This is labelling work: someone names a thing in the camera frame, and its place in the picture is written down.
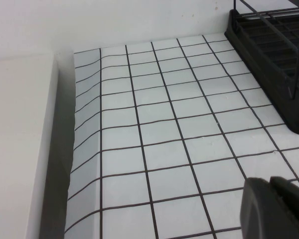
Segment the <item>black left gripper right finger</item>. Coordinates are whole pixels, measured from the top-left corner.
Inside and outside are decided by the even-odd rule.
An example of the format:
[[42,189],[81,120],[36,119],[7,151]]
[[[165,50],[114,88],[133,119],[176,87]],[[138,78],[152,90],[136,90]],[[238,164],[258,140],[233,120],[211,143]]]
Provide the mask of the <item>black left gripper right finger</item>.
[[286,215],[292,222],[293,228],[299,233],[299,187],[283,177],[270,178],[270,186],[277,194],[279,201],[285,207]]

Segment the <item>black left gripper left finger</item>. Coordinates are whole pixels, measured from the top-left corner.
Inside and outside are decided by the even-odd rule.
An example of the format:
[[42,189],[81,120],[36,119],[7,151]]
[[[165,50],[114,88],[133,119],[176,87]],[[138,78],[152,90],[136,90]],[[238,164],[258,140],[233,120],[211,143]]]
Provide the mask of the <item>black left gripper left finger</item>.
[[248,178],[240,210],[244,239],[296,239],[297,228],[287,205],[269,182]]

